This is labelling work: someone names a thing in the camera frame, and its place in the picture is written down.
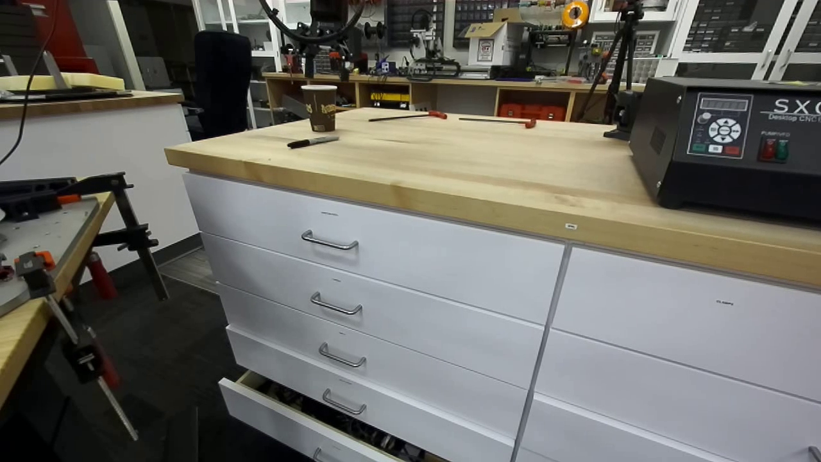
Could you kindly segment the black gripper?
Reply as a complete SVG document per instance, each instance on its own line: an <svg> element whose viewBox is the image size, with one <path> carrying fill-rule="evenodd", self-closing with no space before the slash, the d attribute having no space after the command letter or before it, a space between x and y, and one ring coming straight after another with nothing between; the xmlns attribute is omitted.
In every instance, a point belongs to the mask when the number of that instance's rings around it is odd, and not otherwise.
<svg viewBox="0 0 821 462"><path fill-rule="evenodd" d="M324 52L342 48L351 33L353 33L351 25L307 25L307 22L297 25L299 52L305 57L305 84L316 83L316 60ZM342 67L338 83L348 83L348 76L351 76L351 70Z"/></svg>

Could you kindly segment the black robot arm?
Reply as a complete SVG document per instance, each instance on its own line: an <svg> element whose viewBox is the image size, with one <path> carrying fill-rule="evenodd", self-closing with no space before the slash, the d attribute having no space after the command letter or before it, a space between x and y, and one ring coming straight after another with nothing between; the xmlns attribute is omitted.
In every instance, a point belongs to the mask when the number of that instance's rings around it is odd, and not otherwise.
<svg viewBox="0 0 821 462"><path fill-rule="evenodd" d="M351 70L351 45L348 39L365 12L365 0L307 0L310 21L290 29L275 6L260 0L267 21L294 45L294 53L302 60L305 80L316 76L316 57L321 52L338 53L338 72L348 75Z"/></svg>

